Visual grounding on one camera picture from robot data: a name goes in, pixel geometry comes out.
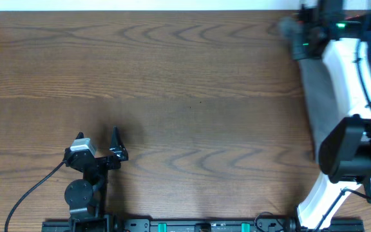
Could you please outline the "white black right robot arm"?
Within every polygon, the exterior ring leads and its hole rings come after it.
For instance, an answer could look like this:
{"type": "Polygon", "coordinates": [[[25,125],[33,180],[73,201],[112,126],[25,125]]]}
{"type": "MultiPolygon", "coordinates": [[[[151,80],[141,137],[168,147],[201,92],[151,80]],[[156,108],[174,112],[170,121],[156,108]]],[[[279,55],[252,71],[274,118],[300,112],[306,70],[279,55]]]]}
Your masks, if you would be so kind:
{"type": "Polygon", "coordinates": [[[314,141],[318,178],[296,206],[286,231],[362,231],[360,220],[336,220],[349,195],[371,201],[371,70],[365,32],[371,13],[347,18],[342,1],[301,6],[281,22],[298,62],[314,141]]]}

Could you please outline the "grey shorts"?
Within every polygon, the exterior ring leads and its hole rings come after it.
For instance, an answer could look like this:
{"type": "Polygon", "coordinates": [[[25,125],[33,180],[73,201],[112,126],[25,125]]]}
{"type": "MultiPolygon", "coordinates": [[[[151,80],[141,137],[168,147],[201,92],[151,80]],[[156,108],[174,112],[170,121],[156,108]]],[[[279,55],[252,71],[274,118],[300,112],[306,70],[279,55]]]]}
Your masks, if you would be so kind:
{"type": "MultiPolygon", "coordinates": [[[[293,26],[294,19],[290,17],[279,23],[280,33],[290,44],[293,26]]],[[[356,39],[343,39],[328,46],[330,55],[326,58],[298,61],[316,162],[319,162],[321,144],[341,119],[353,114],[371,119],[352,55],[348,55],[346,61],[340,61],[338,57],[343,50],[351,52],[356,43],[356,39]]]]}

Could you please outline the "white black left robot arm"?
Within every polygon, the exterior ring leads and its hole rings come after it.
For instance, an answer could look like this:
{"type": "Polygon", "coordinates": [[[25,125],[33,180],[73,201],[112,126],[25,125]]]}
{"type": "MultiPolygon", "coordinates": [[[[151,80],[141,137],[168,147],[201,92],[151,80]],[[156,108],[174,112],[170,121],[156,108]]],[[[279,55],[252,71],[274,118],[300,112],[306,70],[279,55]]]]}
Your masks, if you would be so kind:
{"type": "Polygon", "coordinates": [[[111,155],[96,157],[96,148],[91,139],[82,132],[65,149],[64,164],[83,174],[81,179],[71,182],[64,192],[70,210],[68,231],[114,231],[118,226],[115,216],[104,211],[108,171],[119,169],[121,162],[128,160],[128,151],[117,127],[113,128],[109,150],[111,155]]]}

